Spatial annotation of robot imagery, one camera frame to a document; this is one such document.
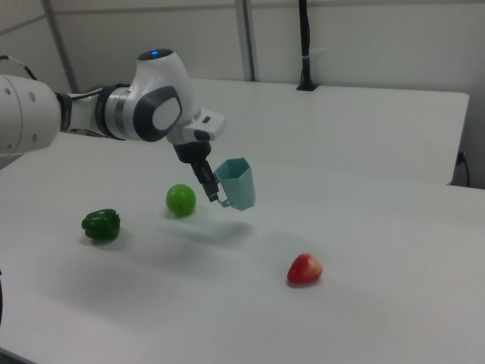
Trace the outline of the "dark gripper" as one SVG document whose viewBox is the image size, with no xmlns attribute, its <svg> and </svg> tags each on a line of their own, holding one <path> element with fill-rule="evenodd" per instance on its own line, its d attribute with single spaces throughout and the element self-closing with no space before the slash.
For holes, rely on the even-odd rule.
<svg viewBox="0 0 485 364">
<path fill-rule="evenodd" d="M 211 153 L 208 141 L 197 141 L 174 145 L 178 159 L 185 164 L 191 164 L 194 175 L 202 185 L 210 202 L 218 200 L 217 179 L 206 158 Z"/>
</svg>

